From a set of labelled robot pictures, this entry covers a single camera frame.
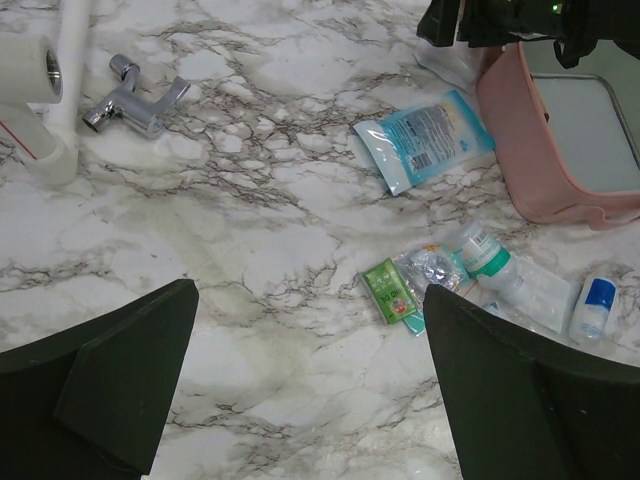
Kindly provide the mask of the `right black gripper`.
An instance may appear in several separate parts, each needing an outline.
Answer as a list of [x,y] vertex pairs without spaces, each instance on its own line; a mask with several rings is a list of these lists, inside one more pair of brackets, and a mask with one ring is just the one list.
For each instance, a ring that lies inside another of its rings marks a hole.
[[601,39],[615,38],[613,1],[470,0],[433,1],[417,36],[434,47],[455,41],[472,48],[551,39],[557,61],[577,66]]

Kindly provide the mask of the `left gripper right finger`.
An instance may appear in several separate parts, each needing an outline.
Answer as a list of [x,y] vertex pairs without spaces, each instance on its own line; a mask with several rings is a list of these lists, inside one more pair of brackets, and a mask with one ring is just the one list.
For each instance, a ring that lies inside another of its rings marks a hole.
[[517,326],[438,285],[423,303],[466,479],[636,479],[639,370]]

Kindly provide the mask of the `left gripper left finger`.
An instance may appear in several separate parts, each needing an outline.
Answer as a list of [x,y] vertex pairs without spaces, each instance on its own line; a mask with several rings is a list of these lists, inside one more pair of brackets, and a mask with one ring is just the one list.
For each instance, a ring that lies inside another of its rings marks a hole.
[[1,354],[4,479],[150,473],[199,293],[175,280],[115,311]]

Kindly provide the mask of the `white gauze packet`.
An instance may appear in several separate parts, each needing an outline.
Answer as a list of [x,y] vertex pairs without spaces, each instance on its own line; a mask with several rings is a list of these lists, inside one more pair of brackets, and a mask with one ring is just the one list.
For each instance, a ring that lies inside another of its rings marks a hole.
[[426,40],[420,40],[414,57],[420,66],[430,70],[446,83],[473,94],[486,53],[486,48],[469,47],[466,42],[455,42],[448,47],[435,47]]

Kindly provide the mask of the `pink medicine kit case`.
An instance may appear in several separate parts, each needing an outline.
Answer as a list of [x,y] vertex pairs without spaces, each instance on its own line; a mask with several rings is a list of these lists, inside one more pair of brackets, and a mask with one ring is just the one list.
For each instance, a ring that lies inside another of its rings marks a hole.
[[508,46],[477,96],[511,200],[540,224],[639,219],[639,61],[611,41],[565,70],[547,42]]

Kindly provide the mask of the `blue capped small bottle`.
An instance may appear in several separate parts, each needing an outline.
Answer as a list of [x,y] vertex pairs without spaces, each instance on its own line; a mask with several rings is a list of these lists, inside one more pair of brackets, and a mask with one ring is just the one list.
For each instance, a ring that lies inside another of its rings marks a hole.
[[588,276],[570,321],[570,341],[579,346],[598,343],[603,337],[616,297],[617,286],[612,280],[596,274]]

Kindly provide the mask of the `green capped white bottle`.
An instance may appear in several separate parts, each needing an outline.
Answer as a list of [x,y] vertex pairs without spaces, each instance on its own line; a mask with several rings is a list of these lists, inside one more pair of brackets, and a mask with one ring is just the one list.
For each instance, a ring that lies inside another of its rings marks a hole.
[[521,275],[515,257],[478,220],[454,229],[446,236],[445,245],[483,288],[513,307],[534,302],[533,290]]

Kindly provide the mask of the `pill blister bag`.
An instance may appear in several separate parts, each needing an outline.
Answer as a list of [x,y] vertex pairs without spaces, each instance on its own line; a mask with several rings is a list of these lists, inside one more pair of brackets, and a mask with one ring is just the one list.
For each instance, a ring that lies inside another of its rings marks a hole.
[[440,243],[405,252],[393,262],[416,303],[417,311],[403,320],[415,337],[426,331],[423,301],[428,286],[440,285],[463,296],[474,286],[460,258]]

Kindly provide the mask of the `green sachet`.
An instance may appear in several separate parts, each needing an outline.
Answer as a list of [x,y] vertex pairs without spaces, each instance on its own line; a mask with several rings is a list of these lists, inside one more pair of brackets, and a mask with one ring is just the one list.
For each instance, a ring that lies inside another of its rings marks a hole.
[[360,276],[386,325],[402,322],[417,312],[416,300],[391,258]]

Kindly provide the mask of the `blue wipes packet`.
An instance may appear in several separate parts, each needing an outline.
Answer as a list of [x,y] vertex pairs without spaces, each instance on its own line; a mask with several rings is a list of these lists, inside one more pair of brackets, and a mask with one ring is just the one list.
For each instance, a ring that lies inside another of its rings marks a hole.
[[386,118],[361,121],[354,131],[394,196],[495,148],[480,118],[456,89]]

